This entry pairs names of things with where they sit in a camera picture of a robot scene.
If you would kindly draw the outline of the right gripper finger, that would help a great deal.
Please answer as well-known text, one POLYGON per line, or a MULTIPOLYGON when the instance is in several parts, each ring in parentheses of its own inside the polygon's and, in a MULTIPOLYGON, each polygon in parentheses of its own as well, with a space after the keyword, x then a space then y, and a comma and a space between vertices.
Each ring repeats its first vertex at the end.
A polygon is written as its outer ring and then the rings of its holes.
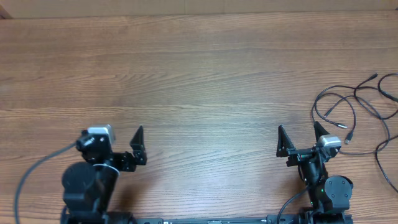
POLYGON ((313 128, 315 132, 316 141, 318 141, 321 136, 330 134, 318 121, 314 122, 313 128))
POLYGON ((277 157, 288 157, 290 151, 294 151, 295 146, 287 135, 284 126, 278 127, 278 144, 277 144, 277 157))

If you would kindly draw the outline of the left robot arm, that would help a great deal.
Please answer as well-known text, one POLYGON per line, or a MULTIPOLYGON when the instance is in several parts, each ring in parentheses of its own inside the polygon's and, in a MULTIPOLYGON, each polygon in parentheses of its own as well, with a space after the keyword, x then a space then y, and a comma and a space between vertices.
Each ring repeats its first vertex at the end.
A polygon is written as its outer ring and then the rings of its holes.
POLYGON ((140 126, 129 145, 132 151, 113 152, 116 138, 110 125, 84 129, 76 140, 83 162, 72 164, 62 176, 64 188, 61 223, 136 223, 130 212, 109 212, 108 207, 122 172, 134 172, 147 163, 144 128, 140 126))

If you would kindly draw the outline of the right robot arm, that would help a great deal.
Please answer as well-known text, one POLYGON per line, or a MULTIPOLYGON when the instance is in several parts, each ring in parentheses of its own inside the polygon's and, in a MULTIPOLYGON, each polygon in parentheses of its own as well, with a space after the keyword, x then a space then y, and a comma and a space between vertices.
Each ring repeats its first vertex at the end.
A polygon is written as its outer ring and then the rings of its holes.
POLYGON ((350 208, 352 181, 342 175, 329 176, 325 163, 341 149, 341 140, 330 134, 317 121, 313 125, 316 143, 306 149, 297 149, 283 125, 278 127, 277 157, 286 157, 288 167, 297 167, 305 188, 291 197, 279 210, 276 223, 353 223, 345 211, 350 208), (286 207, 307 193, 310 206, 301 208, 296 215, 284 215, 286 207))

